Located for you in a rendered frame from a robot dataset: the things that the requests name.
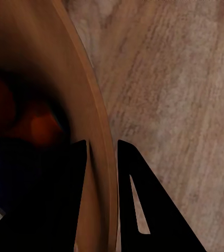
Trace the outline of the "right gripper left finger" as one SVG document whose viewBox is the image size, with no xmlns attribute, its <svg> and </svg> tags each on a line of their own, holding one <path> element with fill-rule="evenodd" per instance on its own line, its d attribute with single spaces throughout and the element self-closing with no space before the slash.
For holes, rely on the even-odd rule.
<svg viewBox="0 0 224 252">
<path fill-rule="evenodd" d="M 0 252 L 73 252 L 86 140 L 64 149 L 0 220 Z"/>
</svg>

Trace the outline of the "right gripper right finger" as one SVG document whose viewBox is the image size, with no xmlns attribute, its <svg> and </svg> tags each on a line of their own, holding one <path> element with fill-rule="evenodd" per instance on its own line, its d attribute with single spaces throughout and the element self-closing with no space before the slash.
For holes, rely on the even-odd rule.
<svg viewBox="0 0 224 252">
<path fill-rule="evenodd" d="M 138 149 L 118 140 L 117 156 L 121 252 L 206 252 Z M 150 234 L 138 231 L 130 175 Z"/>
</svg>

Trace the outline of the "trash can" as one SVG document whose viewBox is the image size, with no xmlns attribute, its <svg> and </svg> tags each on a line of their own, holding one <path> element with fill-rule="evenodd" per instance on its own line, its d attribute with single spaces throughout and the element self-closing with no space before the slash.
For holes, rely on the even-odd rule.
<svg viewBox="0 0 224 252">
<path fill-rule="evenodd" d="M 85 46 L 61 0 L 0 0 L 0 76 L 17 106 L 49 97 L 69 133 L 42 153 L 42 173 L 69 145 L 86 140 L 87 163 L 75 244 L 116 252 L 118 171 L 108 114 Z"/>
</svg>

